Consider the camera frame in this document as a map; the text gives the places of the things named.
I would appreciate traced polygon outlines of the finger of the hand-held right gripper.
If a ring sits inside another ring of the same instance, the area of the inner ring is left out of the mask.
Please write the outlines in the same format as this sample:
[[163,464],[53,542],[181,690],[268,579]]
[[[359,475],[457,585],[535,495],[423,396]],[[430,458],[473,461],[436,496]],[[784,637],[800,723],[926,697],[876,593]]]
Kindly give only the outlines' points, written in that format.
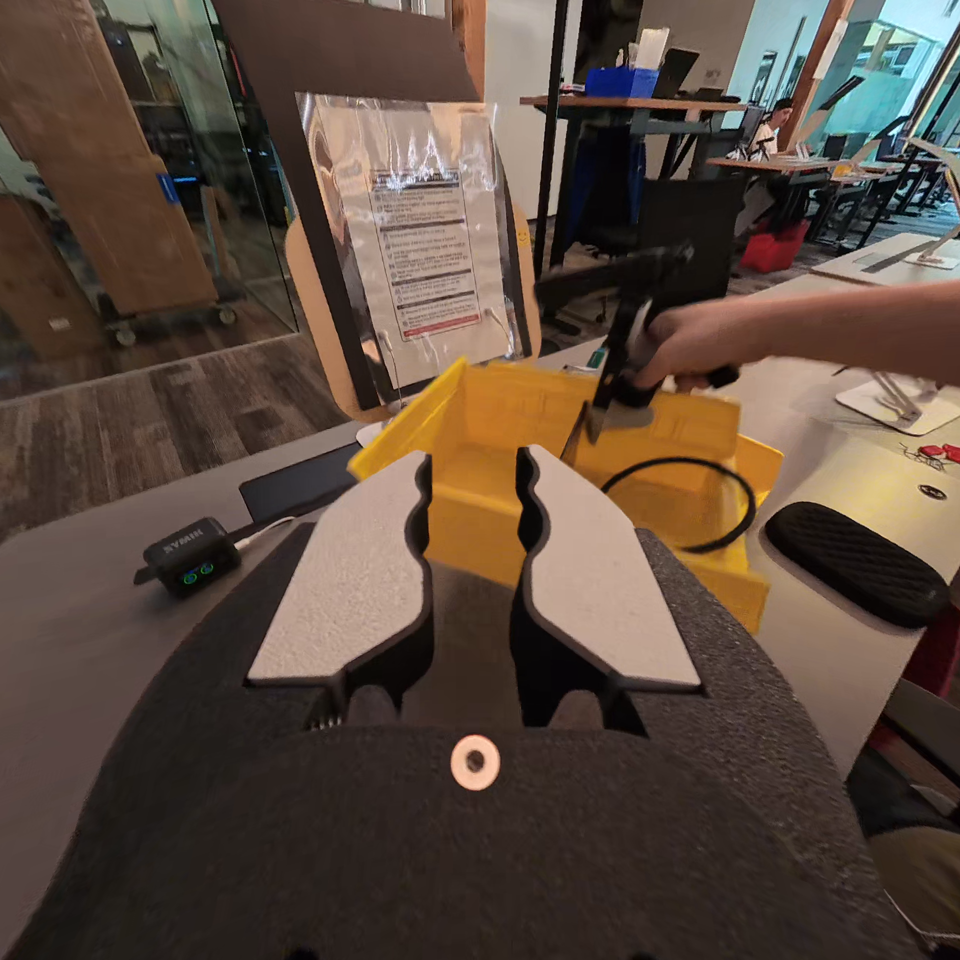
[[613,401],[609,407],[603,408],[588,402],[584,407],[583,433],[586,440],[595,446],[604,432],[651,426],[654,415],[649,405],[634,407]]

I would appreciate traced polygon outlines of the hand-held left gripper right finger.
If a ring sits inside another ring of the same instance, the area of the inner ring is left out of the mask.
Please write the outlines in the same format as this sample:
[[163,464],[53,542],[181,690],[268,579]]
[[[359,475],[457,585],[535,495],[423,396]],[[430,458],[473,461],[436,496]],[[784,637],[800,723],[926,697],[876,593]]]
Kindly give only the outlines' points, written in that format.
[[694,693],[702,681],[632,522],[538,444],[516,453],[516,674],[542,690]]

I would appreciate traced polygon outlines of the yellow plastic bin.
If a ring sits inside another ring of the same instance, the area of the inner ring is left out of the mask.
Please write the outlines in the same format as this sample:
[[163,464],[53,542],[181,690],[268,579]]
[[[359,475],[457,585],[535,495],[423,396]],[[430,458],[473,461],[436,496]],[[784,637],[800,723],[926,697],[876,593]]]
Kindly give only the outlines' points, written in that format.
[[[515,587],[524,549],[518,534],[517,452],[539,445],[559,457],[595,378],[528,363],[486,367],[458,361],[349,463],[360,481],[412,451],[429,454],[433,499],[427,558]],[[739,433],[738,403],[660,391],[645,427],[582,440],[574,469],[602,487],[636,463],[663,458],[718,463],[743,478],[757,506],[771,493],[783,454]],[[618,482],[613,502],[655,534],[746,629],[756,635],[770,590],[750,567],[746,536],[695,555],[743,520],[747,496],[732,479],[693,463],[646,467]]]

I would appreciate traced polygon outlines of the person's right forearm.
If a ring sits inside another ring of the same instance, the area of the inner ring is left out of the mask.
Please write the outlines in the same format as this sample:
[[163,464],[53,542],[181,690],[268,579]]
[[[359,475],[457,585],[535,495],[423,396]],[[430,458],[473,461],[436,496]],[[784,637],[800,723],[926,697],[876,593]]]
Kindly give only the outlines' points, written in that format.
[[744,337],[741,363],[796,358],[958,387],[959,283],[762,299]]

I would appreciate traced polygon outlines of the person's right hand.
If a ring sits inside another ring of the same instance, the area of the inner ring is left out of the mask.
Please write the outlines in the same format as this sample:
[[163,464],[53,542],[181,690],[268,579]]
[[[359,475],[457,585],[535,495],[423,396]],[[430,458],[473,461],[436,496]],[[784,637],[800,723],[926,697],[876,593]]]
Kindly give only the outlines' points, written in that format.
[[750,297],[718,299],[670,309],[644,328],[633,354],[631,384],[653,389],[674,378],[681,390],[708,385],[709,375],[763,357],[758,335],[762,304]]

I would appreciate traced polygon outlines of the black bin divider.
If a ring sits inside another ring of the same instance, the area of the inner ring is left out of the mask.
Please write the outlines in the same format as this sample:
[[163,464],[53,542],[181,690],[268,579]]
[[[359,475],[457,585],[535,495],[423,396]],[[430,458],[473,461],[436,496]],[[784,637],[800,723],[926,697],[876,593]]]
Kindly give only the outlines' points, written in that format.
[[560,462],[574,466],[581,441],[591,438],[592,425],[593,406],[591,402],[584,401],[559,455]]

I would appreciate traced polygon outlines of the black office chair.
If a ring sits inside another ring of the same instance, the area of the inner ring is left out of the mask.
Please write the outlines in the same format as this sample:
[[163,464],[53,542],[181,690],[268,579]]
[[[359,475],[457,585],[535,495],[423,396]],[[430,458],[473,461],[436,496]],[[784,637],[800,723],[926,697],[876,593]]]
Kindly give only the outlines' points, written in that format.
[[738,177],[645,182],[638,246],[645,250],[687,244],[694,252],[686,267],[661,287],[660,306],[686,306],[726,296],[744,192]]

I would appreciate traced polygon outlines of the red bag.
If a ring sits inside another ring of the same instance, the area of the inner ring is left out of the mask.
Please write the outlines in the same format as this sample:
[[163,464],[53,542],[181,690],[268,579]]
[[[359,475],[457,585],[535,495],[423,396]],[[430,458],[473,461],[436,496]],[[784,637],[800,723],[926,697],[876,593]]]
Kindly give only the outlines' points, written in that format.
[[772,274],[789,269],[803,246],[810,220],[802,219],[774,231],[769,219],[762,220],[737,265],[738,272]]

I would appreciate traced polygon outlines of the black wrist rest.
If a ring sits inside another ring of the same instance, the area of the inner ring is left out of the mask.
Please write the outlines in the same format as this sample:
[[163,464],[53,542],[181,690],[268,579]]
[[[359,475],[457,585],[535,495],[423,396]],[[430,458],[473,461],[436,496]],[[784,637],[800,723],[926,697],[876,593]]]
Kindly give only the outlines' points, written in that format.
[[764,534],[792,564],[894,627],[925,628],[951,605],[932,566],[832,508],[793,502],[769,518]]

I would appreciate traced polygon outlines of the wooden standing desk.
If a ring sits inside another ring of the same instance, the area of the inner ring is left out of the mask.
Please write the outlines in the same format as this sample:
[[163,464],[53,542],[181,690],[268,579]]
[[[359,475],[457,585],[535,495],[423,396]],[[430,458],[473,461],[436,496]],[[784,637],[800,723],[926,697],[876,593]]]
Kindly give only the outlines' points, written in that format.
[[[531,107],[545,116],[546,99],[546,94],[521,97],[519,103],[524,107]],[[569,212],[567,225],[561,236],[564,255],[566,255],[565,237],[570,222],[575,166],[582,130],[586,124],[623,127],[629,131],[631,137],[639,140],[647,136],[666,137],[667,150],[660,173],[660,177],[666,179],[670,175],[671,165],[684,138],[689,143],[693,143],[697,139],[708,138],[714,132],[714,114],[742,114],[747,111],[747,108],[746,103],[730,100],[694,101],[674,99],[665,101],[589,98],[584,94],[560,94],[560,117],[565,120],[566,126],[569,128],[569,140],[567,140],[569,150],[568,170],[570,173]],[[533,257],[536,227],[537,216],[535,216]],[[535,265],[535,257],[534,274],[537,277],[541,275]]]

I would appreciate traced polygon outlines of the white laptop stand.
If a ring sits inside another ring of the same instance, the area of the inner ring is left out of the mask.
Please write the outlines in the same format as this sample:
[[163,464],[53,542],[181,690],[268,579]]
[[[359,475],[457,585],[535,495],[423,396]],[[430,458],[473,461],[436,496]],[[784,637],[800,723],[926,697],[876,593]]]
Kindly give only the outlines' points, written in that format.
[[958,390],[903,374],[872,372],[861,386],[839,392],[835,402],[910,437],[928,436],[959,418]]
[[928,246],[918,246],[909,253],[904,261],[918,267],[953,271],[958,268],[959,224],[941,239]]

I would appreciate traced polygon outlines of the blue plastic bin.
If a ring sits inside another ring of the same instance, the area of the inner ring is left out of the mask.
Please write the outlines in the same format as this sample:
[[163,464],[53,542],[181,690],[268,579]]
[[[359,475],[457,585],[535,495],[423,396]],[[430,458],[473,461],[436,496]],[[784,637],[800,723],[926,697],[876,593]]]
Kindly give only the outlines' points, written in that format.
[[613,66],[591,68],[583,93],[588,98],[651,99],[659,81],[659,68]]

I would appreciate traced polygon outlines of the black laptop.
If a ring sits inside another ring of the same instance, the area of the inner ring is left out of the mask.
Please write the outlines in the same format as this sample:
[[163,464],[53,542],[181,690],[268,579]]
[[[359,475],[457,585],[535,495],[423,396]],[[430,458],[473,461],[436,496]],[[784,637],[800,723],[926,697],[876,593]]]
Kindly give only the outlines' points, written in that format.
[[696,50],[668,48],[658,70],[652,98],[664,101],[676,99],[699,58],[700,52]]

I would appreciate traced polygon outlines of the black board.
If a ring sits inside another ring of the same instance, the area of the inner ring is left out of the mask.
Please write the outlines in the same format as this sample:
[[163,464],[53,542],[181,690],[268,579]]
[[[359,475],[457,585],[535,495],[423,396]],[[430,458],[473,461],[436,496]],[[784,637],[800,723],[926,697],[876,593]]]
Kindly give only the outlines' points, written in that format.
[[359,349],[341,342],[350,332],[346,288],[296,95],[427,103],[483,103],[481,96],[439,18],[357,2],[217,2],[216,8],[267,120],[351,379],[359,378]]

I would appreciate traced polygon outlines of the black metal frame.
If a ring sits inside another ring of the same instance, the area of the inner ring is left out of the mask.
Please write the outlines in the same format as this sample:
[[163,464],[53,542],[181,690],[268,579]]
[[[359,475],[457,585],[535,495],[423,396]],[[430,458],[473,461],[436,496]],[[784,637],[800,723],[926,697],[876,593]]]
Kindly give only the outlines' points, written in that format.
[[[554,25],[551,42],[550,69],[544,108],[544,136],[541,156],[541,169],[537,201],[536,228],[534,234],[534,265],[538,274],[545,267],[553,269],[562,265],[564,259],[563,232],[567,227],[570,212],[570,170],[569,143],[570,129],[566,126],[562,136],[558,137],[558,125],[565,123],[561,117],[561,86],[567,47],[570,1],[556,1]],[[554,162],[557,143],[561,146],[561,161],[558,175],[557,210],[554,217],[553,233],[546,261],[546,228],[551,185],[554,176]]]

